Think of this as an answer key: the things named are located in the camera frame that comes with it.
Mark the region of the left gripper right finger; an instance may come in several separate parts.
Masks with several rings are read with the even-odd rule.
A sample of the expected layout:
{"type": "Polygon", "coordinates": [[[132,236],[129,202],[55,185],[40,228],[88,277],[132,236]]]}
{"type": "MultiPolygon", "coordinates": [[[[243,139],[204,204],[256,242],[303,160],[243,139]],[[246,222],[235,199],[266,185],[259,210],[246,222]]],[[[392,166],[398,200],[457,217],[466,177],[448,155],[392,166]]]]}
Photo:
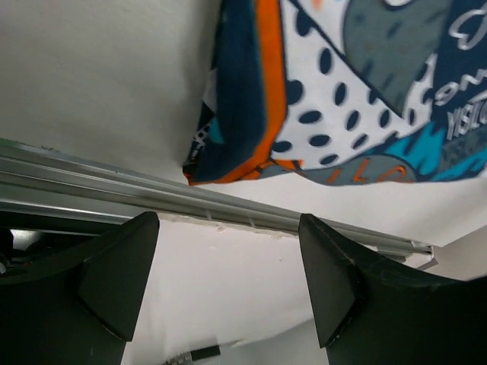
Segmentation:
{"type": "Polygon", "coordinates": [[[304,214],[299,242],[319,345],[331,364],[484,364],[486,279],[395,262],[304,214]]]}

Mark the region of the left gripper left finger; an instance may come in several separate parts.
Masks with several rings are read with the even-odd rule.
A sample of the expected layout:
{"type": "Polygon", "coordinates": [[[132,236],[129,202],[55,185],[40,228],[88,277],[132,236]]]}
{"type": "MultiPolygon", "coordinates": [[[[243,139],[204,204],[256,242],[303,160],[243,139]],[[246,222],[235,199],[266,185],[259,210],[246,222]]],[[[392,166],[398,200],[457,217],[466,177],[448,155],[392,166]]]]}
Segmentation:
{"type": "Polygon", "coordinates": [[[154,212],[1,274],[3,364],[119,364],[159,231],[154,212]]]}

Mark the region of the colourful patterned shorts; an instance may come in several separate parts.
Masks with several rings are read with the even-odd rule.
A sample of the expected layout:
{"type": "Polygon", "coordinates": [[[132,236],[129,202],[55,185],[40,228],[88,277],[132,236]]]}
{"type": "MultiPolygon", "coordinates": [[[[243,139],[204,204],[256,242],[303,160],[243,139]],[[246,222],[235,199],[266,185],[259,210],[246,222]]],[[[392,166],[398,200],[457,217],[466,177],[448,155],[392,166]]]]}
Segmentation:
{"type": "Polygon", "coordinates": [[[484,1],[224,1],[192,186],[486,175],[484,1]]]}

